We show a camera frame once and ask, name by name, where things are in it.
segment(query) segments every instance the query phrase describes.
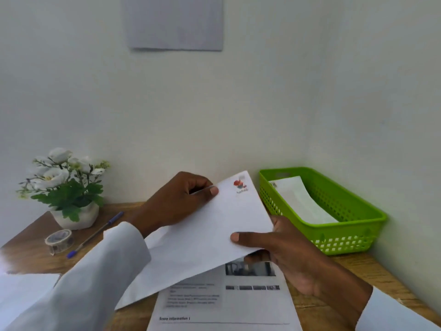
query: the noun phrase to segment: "wooden table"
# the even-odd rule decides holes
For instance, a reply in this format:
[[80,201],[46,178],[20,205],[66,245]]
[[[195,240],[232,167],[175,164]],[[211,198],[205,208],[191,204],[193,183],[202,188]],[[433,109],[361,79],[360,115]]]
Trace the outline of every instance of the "wooden table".
[[[70,250],[83,242],[119,211],[124,211],[124,216],[127,216],[131,210],[140,204],[122,203],[106,205],[100,210],[99,217],[92,228],[74,231],[75,242]],[[94,239],[73,259],[69,260],[66,258],[68,251],[51,256],[44,243],[44,239],[59,229],[60,227],[50,213],[46,213],[38,218],[0,249],[0,272],[8,272],[10,274],[66,273],[102,239],[101,234],[100,238]],[[336,256],[334,260],[378,289],[395,299],[400,299],[405,306],[441,326],[440,317],[418,300],[369,254],[356,253]],[[299,294],[292,286],[288,286],[304,331],[350,330],[345,321],[329,306],[314,297]],[[145,331],[149,324],[156,298],[157,294],[118,310],[113,321],[108,325],[107,330]]]

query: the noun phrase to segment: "white shirt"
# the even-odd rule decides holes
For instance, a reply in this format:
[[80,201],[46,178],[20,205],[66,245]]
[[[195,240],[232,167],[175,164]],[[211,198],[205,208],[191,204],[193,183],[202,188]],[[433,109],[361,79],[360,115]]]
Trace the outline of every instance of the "white shirt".
[[[102,330],[124,291],[150,260],[140,232],[122,222],[5,331]],[[415,330],[440,328],[376,288],[356,327],[356,331]]]

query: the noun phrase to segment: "paper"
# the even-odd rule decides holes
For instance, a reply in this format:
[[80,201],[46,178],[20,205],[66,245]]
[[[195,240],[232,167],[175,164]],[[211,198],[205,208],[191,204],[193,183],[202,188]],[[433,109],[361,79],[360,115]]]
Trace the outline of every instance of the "paper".
[[301,177],[273,180],[270,183],[306,223],[327,224],[338,222],[311,198]]
[[0,330],[46,295],[59,274],[0,275]]
[[273,230],[248,172],[216,186],[219,194],[208,204],[182,222],[146,238],[152,261],[130,284],[116,309],[258,250],[230,241],[236,231]]
[[280,269],[235,260],[162,290],[147,331],[301,331]]
[[122,0],[131,49],[223,48],[223,0]]

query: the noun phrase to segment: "white wall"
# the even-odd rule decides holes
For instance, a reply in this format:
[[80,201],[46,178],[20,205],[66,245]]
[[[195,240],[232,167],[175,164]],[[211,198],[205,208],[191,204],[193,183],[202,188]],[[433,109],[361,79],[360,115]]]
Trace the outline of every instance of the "white wall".
[[225,0],[224,51],[130,52],[119,0],[0,0],[0,246],[45,210],[14,190],[35,155],[106,158],[109,202],[179,170],[219,181],[299,164],[329,0]]
[[390,220],[375,257],[441,313],[441,0],[344,0],[307,164]]

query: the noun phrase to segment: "green basket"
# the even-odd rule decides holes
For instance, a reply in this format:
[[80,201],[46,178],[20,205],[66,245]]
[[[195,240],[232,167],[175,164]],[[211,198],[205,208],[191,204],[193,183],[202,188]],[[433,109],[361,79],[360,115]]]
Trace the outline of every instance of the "green basket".
[[[272,180],[300,176],[309,195],[338,220],[331,224],[309,224],[291,209]],[[387,216],[381,210],[308,167],[263,169],[259,173],[260,196],[273,215],[283,215],[328,256],[366,251],[377,238]]]

